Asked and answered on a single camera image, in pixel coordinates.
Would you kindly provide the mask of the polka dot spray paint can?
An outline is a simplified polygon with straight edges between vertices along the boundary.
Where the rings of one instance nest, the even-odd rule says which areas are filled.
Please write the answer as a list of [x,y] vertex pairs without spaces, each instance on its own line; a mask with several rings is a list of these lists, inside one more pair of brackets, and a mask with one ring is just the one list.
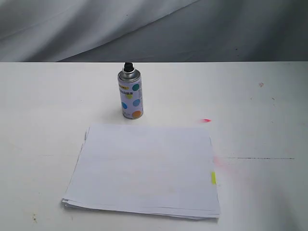
[[117,76],[122,114],[128,119],[143,115],[142,78],[133,63],[125,63]]

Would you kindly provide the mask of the white paper stack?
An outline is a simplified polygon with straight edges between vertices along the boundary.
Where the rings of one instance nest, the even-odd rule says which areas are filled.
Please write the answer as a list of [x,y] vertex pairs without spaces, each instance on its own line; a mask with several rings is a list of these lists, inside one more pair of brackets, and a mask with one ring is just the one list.
[[203,128],[92,125],[63,203],[189,219],[218,218],[210,136]]

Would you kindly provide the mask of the grey backdrop cloth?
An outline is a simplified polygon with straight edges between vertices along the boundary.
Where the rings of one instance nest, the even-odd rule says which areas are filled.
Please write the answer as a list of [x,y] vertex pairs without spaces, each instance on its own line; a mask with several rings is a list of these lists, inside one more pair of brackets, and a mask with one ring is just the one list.
[[308,58],[305,0],[3,0],[2,62]]

